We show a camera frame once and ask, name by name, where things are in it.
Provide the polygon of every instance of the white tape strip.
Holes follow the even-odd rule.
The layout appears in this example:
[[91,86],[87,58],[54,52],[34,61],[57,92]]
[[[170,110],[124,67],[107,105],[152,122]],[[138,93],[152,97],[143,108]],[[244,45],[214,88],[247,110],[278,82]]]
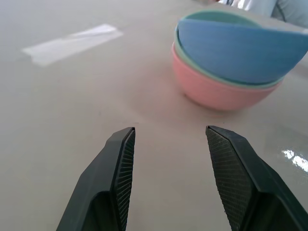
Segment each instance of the white tape strip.
[[90,30],[24,48],[22,51],[31,56],[33,63],[40,66],[48,66],[56,61],[65,59],[122,35],[123,33],[117,30],[117,28],[103,24]]

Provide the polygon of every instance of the stacked bowls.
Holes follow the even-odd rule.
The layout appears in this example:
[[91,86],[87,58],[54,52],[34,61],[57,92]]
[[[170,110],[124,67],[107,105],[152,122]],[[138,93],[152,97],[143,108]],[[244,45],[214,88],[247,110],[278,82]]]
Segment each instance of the stacked bowls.
[[185,94],[217,110],[239,110],[273,92],[308,51],[308,36],[261,28],[227,12],[202,11],[177,25],[173,66]]

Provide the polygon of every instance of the white table surface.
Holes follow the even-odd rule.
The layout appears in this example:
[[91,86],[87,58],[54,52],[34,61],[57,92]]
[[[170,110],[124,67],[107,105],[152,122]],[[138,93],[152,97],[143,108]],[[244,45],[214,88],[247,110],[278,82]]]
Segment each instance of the white table surface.
[[[273,94],[240,112],[192,103],[175,82],[170,48],[177,21],[204,7],[192,0],[1,4],[1,230],[55,231],[82,171],[113,132],[130,126],[137,137],[128,231],[230,230],[207,125],[245,136],[308,210],[308,173],[283,153],[308,159],[308,65],[300,62]],[[103,23],[124,35],[46,67],[21,52]]]

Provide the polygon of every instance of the person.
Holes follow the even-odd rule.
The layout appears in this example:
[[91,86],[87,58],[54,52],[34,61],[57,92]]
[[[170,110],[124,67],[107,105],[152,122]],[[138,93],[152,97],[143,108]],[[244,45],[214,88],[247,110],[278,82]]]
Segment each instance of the person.
[[308,0],[224,0],[224,3],[308,28]]

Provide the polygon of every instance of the green bowl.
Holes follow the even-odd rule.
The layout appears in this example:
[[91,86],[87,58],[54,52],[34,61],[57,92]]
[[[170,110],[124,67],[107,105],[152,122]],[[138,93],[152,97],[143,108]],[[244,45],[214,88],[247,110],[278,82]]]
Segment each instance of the green bowl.
[[[237,16],[231,13],[225,13],[225,12],[219,12],[219,11],[201,11],[201,12],[196,12],[193,14],[190,14],[184,18],[189,18],[189,19],[197,19],[197,20],[205,20],[205,21],[216,21],[216,22],[226,22],[229,21],[229,23],[232,24],[240,24],[244,26],[253,26],[253,27],[261,27],[260,25],[256,24],[253,21],[250,21],[249,19],[246,19],[241,16]],[[200,73],[225,84],[237,86],[237,87],[242,87],[242,88],[253,88],[253,89],[265,89],[272,87],[276,85],[277,83],[281,82],[284,77],[276,80],[275,82],[267,83],[267,84],[260,84],[260,85],[247,85],[247,84],[241,84],[241,83],[236,83],[236,82],[231,82],[226,79],[220,78],[203,68],[201,68],[198,64],[196,64],[192,58],[186,54],[184,49],[182,48],[180,39],[179,39],[179,31],[178,28],[176,27],[175,29],[175,36],[174,36],[174,46],[175,46],[175,51],[188,66],[190,66],[192,69],[199,71]]]

